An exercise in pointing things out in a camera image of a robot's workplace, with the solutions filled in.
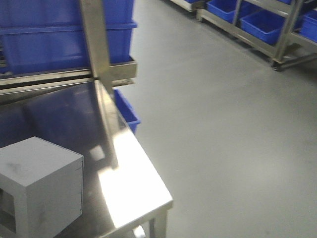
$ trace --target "table leg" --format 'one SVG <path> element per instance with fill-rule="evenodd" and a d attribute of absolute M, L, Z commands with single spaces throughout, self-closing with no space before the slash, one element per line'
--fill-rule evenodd
<path fill-rule="evenodd" d="M 150 238 L 166 238 L 167 211 L 150 220 Z"/>

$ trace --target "gray box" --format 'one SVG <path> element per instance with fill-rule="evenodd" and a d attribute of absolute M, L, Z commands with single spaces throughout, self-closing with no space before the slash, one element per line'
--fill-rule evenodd
<path fill-rule="evenodd" d="M 36 137 L 0 149 L 0 237 L 53 238 L 77 219 L 83 159 Z"/>

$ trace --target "gray floor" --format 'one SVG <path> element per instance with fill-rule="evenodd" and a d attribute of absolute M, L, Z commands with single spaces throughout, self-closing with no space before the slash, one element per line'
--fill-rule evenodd
<path fill-rule="evenodd" d="M 169 1 L 136 2 L 121 90 L 175 199 L 168 238 L 316 238 L 316 62 L 275 72 Z"/>

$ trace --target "caster wheel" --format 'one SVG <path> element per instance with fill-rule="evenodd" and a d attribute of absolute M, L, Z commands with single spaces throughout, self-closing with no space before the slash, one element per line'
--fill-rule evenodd
<path fill-rule="evenodd" d="M 274 71 L 277 71 L 277 72 L 282 72 L 282 65 L 276 61 L 273 62 L 272 64 L 272 68 Z"/>

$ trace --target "stainless steel table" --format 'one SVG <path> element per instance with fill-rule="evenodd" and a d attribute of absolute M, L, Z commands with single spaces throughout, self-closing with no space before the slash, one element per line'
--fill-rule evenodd
<path fill-rule="evenodd" d="M 34 94 L 0 106 L 0 148 L 37 136 L 84 155 L 82 216 L 56 238 L 112 237 L 147 221 L 150 237 L 164 238 L 172 197 L 118 112 L 111 159 L 96 81 Z"/>

